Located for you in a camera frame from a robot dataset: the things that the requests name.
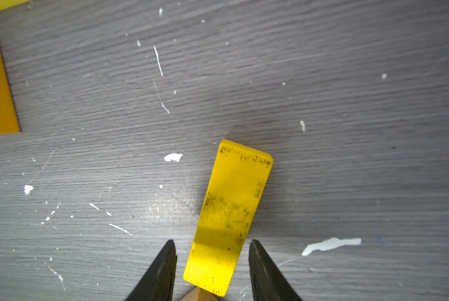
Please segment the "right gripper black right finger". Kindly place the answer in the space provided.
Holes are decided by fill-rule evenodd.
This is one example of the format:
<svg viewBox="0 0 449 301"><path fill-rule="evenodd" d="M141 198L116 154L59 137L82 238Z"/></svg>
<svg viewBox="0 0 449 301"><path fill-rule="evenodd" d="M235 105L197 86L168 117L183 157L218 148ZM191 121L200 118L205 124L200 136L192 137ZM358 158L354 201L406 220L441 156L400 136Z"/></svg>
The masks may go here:
<svg viewBox="0 0 449 301"><path fill-rule="evenodd" d="M250 243L248 261L254 301L302 301L258 240Z"/></svg>

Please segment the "natural wood block bottom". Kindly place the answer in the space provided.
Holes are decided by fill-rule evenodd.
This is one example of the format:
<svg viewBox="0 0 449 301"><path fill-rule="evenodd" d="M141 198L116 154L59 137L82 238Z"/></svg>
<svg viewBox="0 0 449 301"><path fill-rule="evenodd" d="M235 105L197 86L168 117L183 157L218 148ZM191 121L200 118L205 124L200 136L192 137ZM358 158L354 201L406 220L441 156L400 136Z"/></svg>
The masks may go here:
<svg viewBox="0 0 449 301"><path fill-rule="evenodd" d="M202 288L195 287L179 301L218 301L218 299L212 293Z"/></svg>

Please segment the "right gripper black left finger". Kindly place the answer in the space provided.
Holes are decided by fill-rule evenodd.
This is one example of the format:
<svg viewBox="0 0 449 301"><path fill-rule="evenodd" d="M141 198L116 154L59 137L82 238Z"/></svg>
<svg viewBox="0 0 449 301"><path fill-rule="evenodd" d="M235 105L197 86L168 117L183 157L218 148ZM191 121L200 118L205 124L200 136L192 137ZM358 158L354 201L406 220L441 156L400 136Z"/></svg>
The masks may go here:
<svg viewBox="0 0 449 301"><path fill-rule="evenodd" d="M126 301L172 300L176 264L175 244L168 240Z"/></svg>

